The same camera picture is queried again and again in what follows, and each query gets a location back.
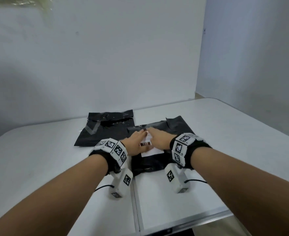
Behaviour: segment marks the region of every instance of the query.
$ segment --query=gray wall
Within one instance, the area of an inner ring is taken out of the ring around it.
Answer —
[[[194,98],[206,0],[0,8],[0,135]]]
[[[289,135],[289,0],[207,0],[196,92]]]

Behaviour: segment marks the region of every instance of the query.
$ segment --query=wire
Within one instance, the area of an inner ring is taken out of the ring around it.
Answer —
[[[188,181],[200,181],[200,182],[203,182],[203,183],[206,183],[206,184],[207,184],[207,182],[206,182],[206,181],[202,181],[202,180],[195,180],[195,179],[186,180],[186,181],[184,181],[184,183],[187,183]]]
[[[114,188],[113,185],[104,185],[104,186],[101,186],[101,187],[97,188],[96,190],[94,190],[94,192],[97,191],[97,190],[99,190],[100,188],[103,188],[103,187],[106,187],[106,186],[110,186],[111,188]]]

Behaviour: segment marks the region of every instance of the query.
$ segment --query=beige floor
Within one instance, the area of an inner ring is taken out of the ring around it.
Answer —
[[[195,99],[204,98],[200,94],[195,94]],[[204,224],[193,228],[195,236],[249,236],[249,232],[234,217],[230,216],[215,222]]]

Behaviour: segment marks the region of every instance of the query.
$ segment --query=white table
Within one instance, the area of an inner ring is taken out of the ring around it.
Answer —
[[[134,115],[136,125],[181,115],[213,148],[289,181],[289,137],[218,100],[174,103],[136,110]],[[73,146],[86,122],[83,118],[21,127],[0,137],[0,217],[87,156],[89,147]],[[202,179],[195,171],[186,174],[190,179]],[[99,186],[111,181],[111,176],[106,176]],[[163,171],[158,171],[135,177],[131,194],[119,202],[107,197],[106,188],[99,190],[69,235],[180,231],[231,215],[207,184],[191,182],[191,186],[190,192],[175,194]]]

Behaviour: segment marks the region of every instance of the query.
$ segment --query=black package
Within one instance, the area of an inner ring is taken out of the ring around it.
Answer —
[[[122,113],[89,113],[87,125],[81,131],[75,146],[93,147],[106,138],[122,140],[129,137],[127,128],[134,126],[132,110]]]
[[[166,131],[170,134],[182,134],[186,132],[194,133],[182,116],[170,118],[166,121],[160,121],[135,127],[128,127],[129,136],[135,131],[154,127],[158,130]],[[142,157],[141,154],[131,158],[131,171],[133,176],[139,175],[142,172],[153,172],[163,170],[169,163],[174,162],[172,159],[171,151],[164,151],[162,154]]]

